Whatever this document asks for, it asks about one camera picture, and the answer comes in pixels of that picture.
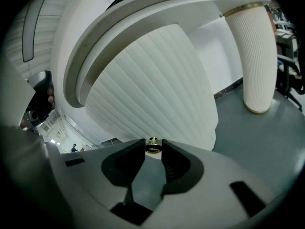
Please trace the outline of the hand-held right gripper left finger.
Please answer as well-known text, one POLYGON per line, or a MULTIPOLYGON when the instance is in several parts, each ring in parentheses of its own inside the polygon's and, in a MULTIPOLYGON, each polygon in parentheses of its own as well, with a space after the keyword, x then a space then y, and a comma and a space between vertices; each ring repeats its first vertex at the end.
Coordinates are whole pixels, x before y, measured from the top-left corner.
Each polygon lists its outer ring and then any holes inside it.
POLYGON ((133 210, 132 182, 145 160, 145 139, 61 155, 54 153, 54 176, 74 206, 133 210))

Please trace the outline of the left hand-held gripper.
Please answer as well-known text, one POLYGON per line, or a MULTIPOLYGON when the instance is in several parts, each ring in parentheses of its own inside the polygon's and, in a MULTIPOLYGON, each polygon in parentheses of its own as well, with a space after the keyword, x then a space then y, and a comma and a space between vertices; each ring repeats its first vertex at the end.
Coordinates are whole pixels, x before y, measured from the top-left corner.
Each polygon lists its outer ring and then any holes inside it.
POLYGON ((48 103, 47 90, 53 88, 51 71, 41 71, 31 76, 27 82, 34 89, 32 97, 25 111, 25 116, 31 128, 36 128, 46 121, 49 114, 53 111, 48 103))

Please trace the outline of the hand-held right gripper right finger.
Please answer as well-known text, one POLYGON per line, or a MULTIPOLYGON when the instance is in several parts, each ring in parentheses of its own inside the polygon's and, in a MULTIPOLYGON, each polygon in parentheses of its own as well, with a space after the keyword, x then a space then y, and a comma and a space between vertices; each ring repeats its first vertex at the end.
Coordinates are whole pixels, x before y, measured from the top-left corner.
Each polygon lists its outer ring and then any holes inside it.
POLYGON ((254 229, 278 205, 268 185, 228 157, 167 140, 162 149, 170 180, 150 229, 254 229))

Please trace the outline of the person's left hand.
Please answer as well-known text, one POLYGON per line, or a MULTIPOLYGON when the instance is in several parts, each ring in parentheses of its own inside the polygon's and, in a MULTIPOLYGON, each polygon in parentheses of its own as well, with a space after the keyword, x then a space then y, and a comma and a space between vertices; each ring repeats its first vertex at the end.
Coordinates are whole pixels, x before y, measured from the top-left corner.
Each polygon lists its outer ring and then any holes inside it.
POLYGON ((47 90, 48 94, 48 103, 50 105, 51 110, 55 109, 55 96, 54 96, 54 89, 51 87, 47 90))

